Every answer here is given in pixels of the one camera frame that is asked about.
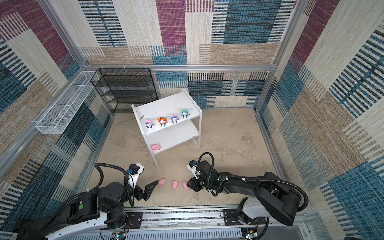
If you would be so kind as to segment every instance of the beige floor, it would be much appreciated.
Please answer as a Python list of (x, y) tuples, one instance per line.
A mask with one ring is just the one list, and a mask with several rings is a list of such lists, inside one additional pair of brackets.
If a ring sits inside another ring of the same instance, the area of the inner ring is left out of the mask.
[[(215, 158), (214, 168), (218, 172), (230, 172), (243, 176), (259, 176), (265, 171), (275, 173), (262, 133), (251, 109), (204, 109), (202, 117), (201, 149), (193, 141), (180, 144), (157, 155), (156, 168), (144, 142), (133, 114), (117, 114), (103, 146), (98, 162), (114, 164), (128, 169), (130, 164), (141, 163), (144, 172), (138, 184), (144, 186), (157, 179), (166, 178), (165, 186), (156, 187), (148, 201), (135, 201), (135, 206), (220, 205), (238, 204), (244, 195), (220, 194), (213, 197), (206, 190), (195, 193), (185, 190), (181, 184), (172, 189), (172, 180), (189, 180), (193, 177), (187, 170), (190, 160), (198, 160), (203, 152), (211, 152)], [(210, 162), (205, 155), (203, 160)], [(103, 168), (106, 186), (111, 182), (122, 182), (122, 173)], [(92, 172), (87, 188), (99, 181), (97, 170)]]

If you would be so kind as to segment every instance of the pig figurine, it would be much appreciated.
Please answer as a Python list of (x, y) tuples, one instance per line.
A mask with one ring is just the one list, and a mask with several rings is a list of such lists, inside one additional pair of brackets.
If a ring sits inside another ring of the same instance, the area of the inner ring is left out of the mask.
[(152, 148), (152, 150), (155, 150), (155, 151), (160, 150), (160, 146), (158, 144), (152, 144), (151, 148)]

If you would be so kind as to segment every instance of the black wire rack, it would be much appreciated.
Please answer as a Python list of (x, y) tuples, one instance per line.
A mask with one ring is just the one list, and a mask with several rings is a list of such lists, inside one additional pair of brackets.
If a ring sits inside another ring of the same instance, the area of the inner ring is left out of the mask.
[(150, 69), (99, 68), (91, 81), (112, 113), (133, 113), (135, 107), (158, 100)]

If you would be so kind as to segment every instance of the figurine with purple hat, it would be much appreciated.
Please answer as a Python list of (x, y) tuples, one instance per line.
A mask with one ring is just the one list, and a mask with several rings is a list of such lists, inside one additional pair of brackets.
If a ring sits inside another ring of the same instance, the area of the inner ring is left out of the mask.
[(176, 114), (173, 114), (173, 115), (170, 116), (170, 119), (171, 119), (172, 123), (177, 123), (179, 118), (177, 117)]
[(188, 110), (181, 109), (181, 116), (185, 119), (189, 116)]
[(151, 119), (146, 119), (145, 120), (145, 126), (149, 129), (152, 128), (153, 124), (152, 124), (152, 120)]

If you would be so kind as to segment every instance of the white mesh basket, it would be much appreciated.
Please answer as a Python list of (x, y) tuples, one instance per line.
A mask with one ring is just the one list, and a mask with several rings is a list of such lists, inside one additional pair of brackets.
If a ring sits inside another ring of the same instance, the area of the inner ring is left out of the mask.
[(83, 71), (65, 90), (63, 95), (46, 112), (36, 128), (43, 134), (62, 134), (79, 110), (93, 85), (93, 71)]

